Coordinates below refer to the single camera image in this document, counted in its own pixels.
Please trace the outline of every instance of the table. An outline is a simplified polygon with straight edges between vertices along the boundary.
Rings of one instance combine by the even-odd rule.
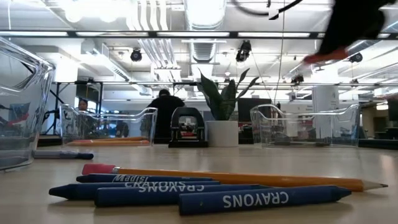
[[[24,169],[0,174],[1,223],[396,223],[398,151],[381,149],[168,149],[167,146],[76,148],[96,154],[92,162],[142,169],[212,170],[270,174],[363,177],[389,184],[354,193],[338,203],[253,212],[180,217],[177,206],[95,208],[93,202],[68,202],[48,195],[69,184],[86,161],[35,160]]]

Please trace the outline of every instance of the pencil eraser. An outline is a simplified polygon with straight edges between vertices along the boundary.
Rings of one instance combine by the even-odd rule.
[[[106,165],[106,164],[85,164],[81,174],[111,174],[115,165]]]

